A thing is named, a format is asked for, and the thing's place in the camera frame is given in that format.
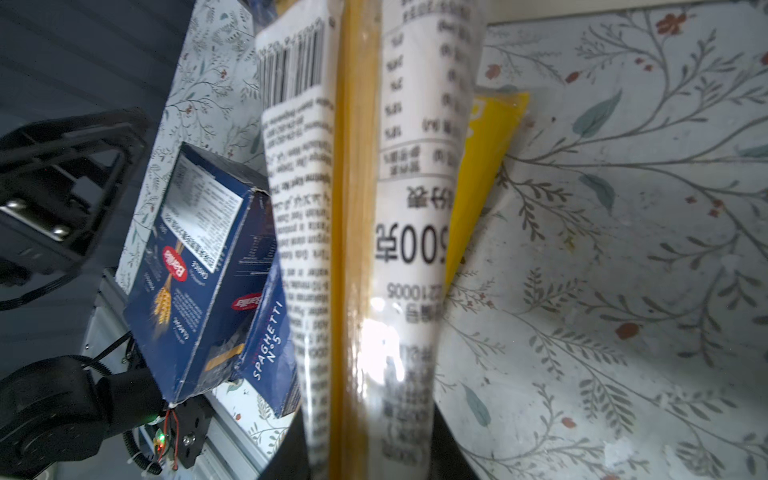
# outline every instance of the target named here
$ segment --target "blue cardboard box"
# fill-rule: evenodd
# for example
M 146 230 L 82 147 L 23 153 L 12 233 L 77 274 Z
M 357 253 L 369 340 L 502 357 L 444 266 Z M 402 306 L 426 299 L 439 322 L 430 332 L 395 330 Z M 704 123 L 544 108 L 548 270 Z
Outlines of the blue cardboard box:
M 276 251 L 266 177 L 182 144 L 125 319 L 176 405 L 228 379 Z
M 282 417 L 299 408 L 301 394 L 277 255 L 261 298 L 237 372 Z

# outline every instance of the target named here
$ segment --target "red oval logo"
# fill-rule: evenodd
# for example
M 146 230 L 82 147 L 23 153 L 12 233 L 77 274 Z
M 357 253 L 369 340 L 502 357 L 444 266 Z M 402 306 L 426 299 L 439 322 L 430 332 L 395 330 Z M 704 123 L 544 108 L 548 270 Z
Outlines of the red oval logo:
M 253 310 L 261 303 L 261 293 L 249 293 L 232 302 L 232 310 Z
M 184 282 L 187 279 L 187 264 L 184 263 L 181 255 L 176 250 L 165 247 L 163 249 L 163 262 L 165 263 L 165 268 L 168 269 L 176 280 Z

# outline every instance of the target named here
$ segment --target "gray wall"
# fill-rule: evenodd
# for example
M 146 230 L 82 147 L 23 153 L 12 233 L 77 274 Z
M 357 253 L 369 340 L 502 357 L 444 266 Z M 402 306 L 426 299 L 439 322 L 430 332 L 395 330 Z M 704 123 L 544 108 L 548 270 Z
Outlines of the gray wall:
M 163 111 L 194 0 L 0 0 L 0 135 L 28 123 L 113 108 Z M 0 313 L 0 378 L 81 348 L 101 270 L 116 266 L 144 166 L 83 274 L 27 306 Z M 25 287 L 0 289 L 17 296 Z

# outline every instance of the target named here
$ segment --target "screw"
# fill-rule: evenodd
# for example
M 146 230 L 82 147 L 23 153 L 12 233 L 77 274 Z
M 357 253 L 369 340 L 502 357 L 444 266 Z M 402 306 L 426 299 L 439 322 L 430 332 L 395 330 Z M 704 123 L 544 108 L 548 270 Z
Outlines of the screw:
M 69 227 L 66 227 L 65 225 L 56 225 L 51 229 L 51 233 L 53 233 L 56 237 L 64 238 L 69 233 L 71 233 L 71 230 L 69 230 Z
M 12 198 L 5 202 L 5 206 L 11 210 L 24 210 L 27 207 L 27 202 L 23 201 L 21 198 Z

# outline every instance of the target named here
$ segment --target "white label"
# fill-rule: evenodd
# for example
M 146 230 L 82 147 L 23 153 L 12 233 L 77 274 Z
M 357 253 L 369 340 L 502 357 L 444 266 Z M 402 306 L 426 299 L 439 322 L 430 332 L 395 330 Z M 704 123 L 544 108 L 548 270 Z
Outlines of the white label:
M 213 272 L 242 203 L 213 175 L 180 155 L 161 216 L 176 238 Z
M 429 470 L 449 222 L 485 24 L 478 0 L 383 0 L 368 478 Z
M 301 0 L 256 37 L 266 168 L 312 477 L 327 476 L 330 232 L 341 5 Z

